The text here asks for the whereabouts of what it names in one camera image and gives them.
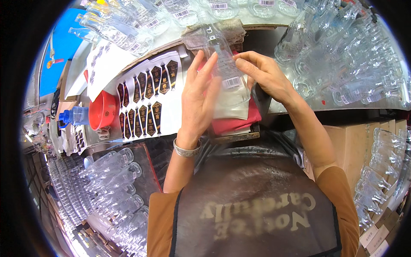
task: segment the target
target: black apron trim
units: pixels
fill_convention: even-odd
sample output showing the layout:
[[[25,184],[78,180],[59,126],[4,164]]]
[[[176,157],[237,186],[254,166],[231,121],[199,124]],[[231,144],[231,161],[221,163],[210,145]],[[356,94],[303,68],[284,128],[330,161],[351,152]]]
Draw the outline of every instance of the black apron trim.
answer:
[[[177,242],[177,216],[178,216],[178,203],[180,201],[181,192],[184,188],[178,193],[177,200],[174,207],[174,219],[173,219],[173,237],[171,238],[171,249],[169,257],[174,257],[175,255],[175,243]]]
[[[328,251],[310,255],[308,257],[338,257],[341,255],[342,245],[341,245],[341,235],[339,234],[337,210],[335,209],[334,204],[333,203],[331,204],[332,204],[332,214],[334,216],[334,229],[335,229],[335,238],[337,240],[337,246]]]

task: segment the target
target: forearm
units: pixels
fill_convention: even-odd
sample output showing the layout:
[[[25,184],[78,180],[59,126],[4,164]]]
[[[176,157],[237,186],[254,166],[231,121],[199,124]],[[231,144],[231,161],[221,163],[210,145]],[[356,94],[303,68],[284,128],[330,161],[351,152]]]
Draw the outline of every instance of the forearm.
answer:
[[[197,146],[197,139],[179,132],[177,134],[176,145],[186,150],[192,150]],[[194,157],[182,157],[173,150],[166,173],[166,179],[164,180],[164,193],[180,191],[190,181],[193,172]]]
[[[331,139],[305,100],[295,92],[290,103],[284,105],[300,137],[315,178],[326,168],[336,166]]]

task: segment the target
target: person's left hand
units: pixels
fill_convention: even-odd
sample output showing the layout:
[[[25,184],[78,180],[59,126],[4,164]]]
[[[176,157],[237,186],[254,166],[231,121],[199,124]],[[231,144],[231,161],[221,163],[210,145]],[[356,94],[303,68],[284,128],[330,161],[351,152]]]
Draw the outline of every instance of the person's left hand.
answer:
[[[204,52],[200,50],[187,70],[187,78],[181,95],[182,122],[177,134],[176,145],[185,150],[195,149],[198,139],[210,125],[221,86],[220,77],[209,80],[212,69],[217,63],[217,53],[214,52],[197,73],[203,58]]]

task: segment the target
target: black and gold label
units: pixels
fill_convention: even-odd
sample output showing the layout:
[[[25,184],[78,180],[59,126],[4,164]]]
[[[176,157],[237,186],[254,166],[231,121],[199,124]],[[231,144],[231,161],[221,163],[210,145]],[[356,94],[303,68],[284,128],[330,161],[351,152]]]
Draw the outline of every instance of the black and gold label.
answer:
[[[124,138],[124,113],[120,113],[119,119],[120,119],[121,134]]]
[[[135,119],[135,127],[136,127],[136,137],[141,137],[141,135],[143,134],[141,132],[141,126],[140,126],[140,118],[139,118],[139,109],[136,108],[136,119]]]
[[[157,127],[157,135],[161,135],[161,132],[160,132],[161,104],[159,102],[155,102],[152,108],[153,108],[154,121]]]
[[[131,133],[130,133],[130,124],[128,123],[128,114],[127,114],[127,112],[125,114],[125,117],[126,117],[126,120],[124,121],[124,127],[125,127],[124,134],[125,134],[127,139],[130,139]]]
[[[137,81],[137,76],[134,75],[133,78],[134,78],[134,98],[133,98],[133,101],[135,103],[137,103],[141,99],[141,97],[140,97],[140,85]]]
[[[166,65],[161,64],[161,88],[160,93],[165,95],[170,90],[169,77],[167,76]]]
[[[130,129],[131,129],[131,136],[134,137],[134,110],[131,109],[129,111],[129,122],[130,122]]]
[[[141,92],[141,101],[144,101],[144,90],[145,90],[145,73],[140,72],[139,76],[137,77],[140,83],[140,92]]]
[[[155,96],[158,96],[158,89],[160,87],[161,81],[161,68],[154,66],[154,68],[151,70],[151,74],[153,74],[154,79]]]
[[[175,90],[175,80],[177,79],[178,63],[171,60],[167,64],[167,71],[170,75],[171,91]]]
[[[128,88],[127,88],[126,82],[124,81],[124,102],[123,102],[124,107],[127,107],[129,103],[130,103],[130,99],[128,95]]]
[[[141,106],[139,113],[140,113],[141,126],[143,127],[143,136],[146,137],[147,134],[145,133],[145,121],[147,117],[147,107],[145,107],[144,105]]]
[[[153,113],[151,111],[151,103],[148,103],[147,105],[148,111],[147,111],[147,134],[150,136],[153,136],[156,132],[155,130],[155,125],[154,125],[154,120],[153,120]]]
[[[154,94],[153,80],[151,79],[150,70],[145,71],[147,73],[147,87],[145,88],[145,97],[150,99]]]
[[[118,84],[117,87],[118,94],[120,95],[120,108],[123,108],[123,98],[124,98],[124,88],[123,84]]]

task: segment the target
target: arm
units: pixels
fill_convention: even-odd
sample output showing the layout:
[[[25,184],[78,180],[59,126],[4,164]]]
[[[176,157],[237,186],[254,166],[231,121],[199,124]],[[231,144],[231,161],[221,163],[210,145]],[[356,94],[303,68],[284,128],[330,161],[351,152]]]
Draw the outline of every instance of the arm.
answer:
[[[203,57],[204,52],[199,51],[194,58],[187,71],[186,83],[181,95],[182,122],[175,144],[185,150],[194,150],[198,139],[208,128],[221,84],[219,77],[209,80],[217,62],[217,53],[214,53],[197,73]],[[164,193],[180,191],[193,176],[193,171],[194,157],[180,156],[174,150],[164,181]]]
[[[234,56],[236,65],[287,109],[317,179],[328,167],[337,166],[330,137],[305,100],[295,91],[277,63],[270,57],[249,51]]]

